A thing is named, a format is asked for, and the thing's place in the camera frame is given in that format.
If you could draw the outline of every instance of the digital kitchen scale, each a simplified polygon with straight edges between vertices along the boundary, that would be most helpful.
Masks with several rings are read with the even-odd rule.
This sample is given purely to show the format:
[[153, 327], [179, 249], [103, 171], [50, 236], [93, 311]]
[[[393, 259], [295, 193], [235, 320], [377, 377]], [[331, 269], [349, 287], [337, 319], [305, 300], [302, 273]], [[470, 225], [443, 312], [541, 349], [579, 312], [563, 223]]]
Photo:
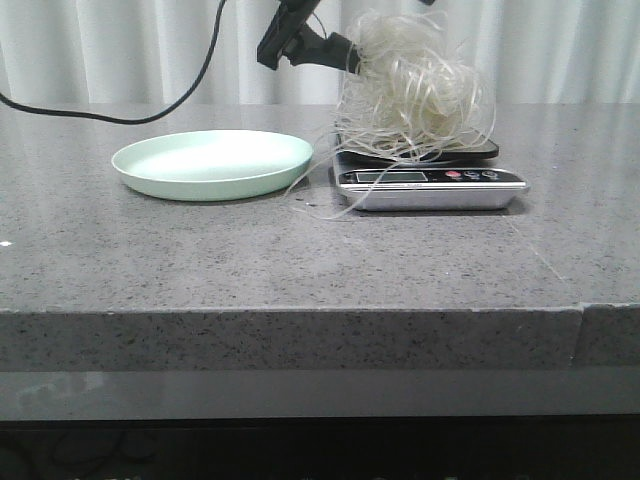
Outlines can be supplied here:
[[478, 160], [497, 155], [498, 146], [490, 140], [443, 152], [432, 162], [391, 164], [340, 152], [333, 174], [338, 191], [357, 210], [496, 210], [529, 189], [513, 172], [479, 166]]

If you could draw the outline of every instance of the granite countertop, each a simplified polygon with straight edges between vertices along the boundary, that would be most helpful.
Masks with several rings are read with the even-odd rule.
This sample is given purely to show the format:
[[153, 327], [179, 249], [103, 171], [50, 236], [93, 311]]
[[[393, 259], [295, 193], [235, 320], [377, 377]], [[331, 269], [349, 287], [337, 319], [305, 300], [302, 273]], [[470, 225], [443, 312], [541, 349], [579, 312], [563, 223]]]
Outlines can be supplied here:
[[[640, 364], [640, 106], [500, 106], [494, 163], [532, 189], [496, 212], [331, 222], [290, 208], [332, 198], [325, 167], [298, 197], [181, 203], [110, 165], [183, 131], [315, 142], [330, 113], [185, 105], [123, 127], [1, 110], [0, 370]], [[327, 151], [322, 138], [315, 158]]]

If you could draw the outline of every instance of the curtain fold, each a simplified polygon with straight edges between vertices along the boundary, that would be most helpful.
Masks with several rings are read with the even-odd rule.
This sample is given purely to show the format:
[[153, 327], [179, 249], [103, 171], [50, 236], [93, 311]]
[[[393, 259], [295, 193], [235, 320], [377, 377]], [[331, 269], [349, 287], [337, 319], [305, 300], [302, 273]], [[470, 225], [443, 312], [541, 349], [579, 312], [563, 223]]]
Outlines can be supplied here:
[[[274, 72], [256, 47], [279, 2], [229, 0], [213, 64], [190, 101], [335, 103], [341, 73]], [[0, 0], [0, 88], [38, 103], [171, 103], [204, 60], [218, 0]], [[452, 50], [508, 103], [640, 101], [638, 0], [324, 0], [328, 32], [366, 9], [443, 11]], [[314, 18], [309, 24], [321, 31]]]

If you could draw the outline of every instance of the gray countertop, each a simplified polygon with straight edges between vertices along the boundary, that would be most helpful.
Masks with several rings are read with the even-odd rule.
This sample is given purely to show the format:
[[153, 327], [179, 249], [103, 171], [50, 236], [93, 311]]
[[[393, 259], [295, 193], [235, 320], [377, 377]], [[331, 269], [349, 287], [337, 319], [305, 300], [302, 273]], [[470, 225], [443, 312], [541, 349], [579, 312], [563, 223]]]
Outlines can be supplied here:
[[185, 105], [140, 127], [1, 110], [0, 370], [640, 364], [640, 106], [500, 106], [494, 163], [532, 189], [497, 212], [326, 221], [290, 208], [341, 208], [325, 166], [287, 198], [180, 203], [110, 165], [138, 140], [237, 128], [320, 160], [330, 123], [323, 106]]

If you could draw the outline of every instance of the plate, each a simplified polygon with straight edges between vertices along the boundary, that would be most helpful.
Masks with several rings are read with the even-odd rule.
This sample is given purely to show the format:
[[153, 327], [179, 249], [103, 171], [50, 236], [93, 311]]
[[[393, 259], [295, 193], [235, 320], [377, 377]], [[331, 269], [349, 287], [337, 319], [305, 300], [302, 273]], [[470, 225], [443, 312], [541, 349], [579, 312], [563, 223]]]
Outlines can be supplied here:
[[302, 175], [313, 147], [255, 130], [175, 133], [129, 145], [111, 163], [130, 188], [183, 201], [250, 198], [285, 188]]

